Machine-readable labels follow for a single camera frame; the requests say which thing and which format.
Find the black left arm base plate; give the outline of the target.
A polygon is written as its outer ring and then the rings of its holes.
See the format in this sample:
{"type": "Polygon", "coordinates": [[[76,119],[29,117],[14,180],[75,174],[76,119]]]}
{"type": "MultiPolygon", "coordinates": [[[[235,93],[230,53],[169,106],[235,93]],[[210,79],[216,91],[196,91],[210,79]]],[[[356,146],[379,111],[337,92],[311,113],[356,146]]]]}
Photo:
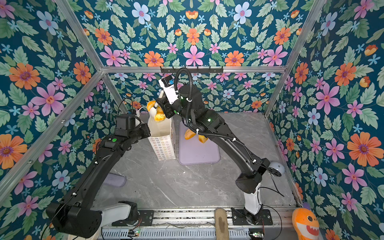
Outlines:
{"type": "Polygon", "coordinates": [[[112,223],[113,227],[147,227],[151,226],[154,220],[153,210],[134,210],[128,218],[112,223]]]}

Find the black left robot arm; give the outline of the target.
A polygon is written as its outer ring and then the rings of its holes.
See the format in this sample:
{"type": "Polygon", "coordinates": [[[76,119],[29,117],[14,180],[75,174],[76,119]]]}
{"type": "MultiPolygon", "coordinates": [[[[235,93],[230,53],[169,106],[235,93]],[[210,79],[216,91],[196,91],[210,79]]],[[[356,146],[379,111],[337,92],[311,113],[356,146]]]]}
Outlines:
{"type": "Polygon", "coordinates": [[[148,124],[134,114],[117,117],[114,134],[104,137],[94,161],[75,187],[59,203],[50,203],[46,213],[56,231],[88,239],[101,227],[123,221],[136,225],[140,221],[136,203],[120,201],[104,210],[93,210],[97,192],[111,169],[132,145],[150,137],[148,124]]]}

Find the yellow loaf bread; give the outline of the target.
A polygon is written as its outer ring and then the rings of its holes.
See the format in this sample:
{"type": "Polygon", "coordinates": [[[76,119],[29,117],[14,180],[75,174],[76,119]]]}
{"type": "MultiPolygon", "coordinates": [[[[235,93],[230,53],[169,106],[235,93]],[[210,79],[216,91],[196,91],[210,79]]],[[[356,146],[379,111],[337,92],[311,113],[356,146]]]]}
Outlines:
{"type": "Polygon", "coordinates": [[[206,143],[207,140],[208,140],[207,137],[205,137],[205,136],[201,136],[201,135],[198,136],[198,139],[199,139],[199,141],[200,141],[201,143],[203,143],[203,144],[206,143]]]}

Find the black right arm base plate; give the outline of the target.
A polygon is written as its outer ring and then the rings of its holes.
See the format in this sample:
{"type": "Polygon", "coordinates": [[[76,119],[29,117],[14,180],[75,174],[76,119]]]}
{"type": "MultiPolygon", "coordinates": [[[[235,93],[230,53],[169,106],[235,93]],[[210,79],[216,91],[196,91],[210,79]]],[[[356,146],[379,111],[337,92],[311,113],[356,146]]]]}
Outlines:
{"type": "Polygon", "coordinates": [[[235,226],[272,226],[273,220],[271,216],[271,212],[267,209],[261,208],[261,210],[253,215],[245,208],[243,209],[235,209],[231,208],[232,213],[232,221],[235,226]]]}

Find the printed white paper bag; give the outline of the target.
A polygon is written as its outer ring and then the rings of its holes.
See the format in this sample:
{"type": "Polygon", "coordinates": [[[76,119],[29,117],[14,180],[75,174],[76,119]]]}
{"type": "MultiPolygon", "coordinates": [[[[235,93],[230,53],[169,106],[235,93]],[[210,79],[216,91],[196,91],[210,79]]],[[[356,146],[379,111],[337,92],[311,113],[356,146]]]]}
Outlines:
{"type": "Polygon", "coordinates": [[[148,126],[151,131],[149,142],[159,161],[176,159],[176,138],[174,123],[167,119],[161,107],[150,101],[146,106],[149,113],[148,126]]]}

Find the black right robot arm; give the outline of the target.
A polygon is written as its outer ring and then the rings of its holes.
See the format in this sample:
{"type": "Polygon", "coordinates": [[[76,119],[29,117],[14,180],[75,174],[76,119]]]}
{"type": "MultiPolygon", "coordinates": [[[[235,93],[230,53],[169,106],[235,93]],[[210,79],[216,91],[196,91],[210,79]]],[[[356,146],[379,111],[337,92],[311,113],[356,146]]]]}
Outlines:
{"type": "Polygon", "coordinates": [[[206,108],[202,93],[195,86],[163,87],[156,102],[167,118],[180,116],[189,130],[214,142],[235,162],[241,171],[236,186],[245,197],[243,216],[252,225],[261,221],[259,189],[270,161],[252,153],[219,113],[206,108]]]}

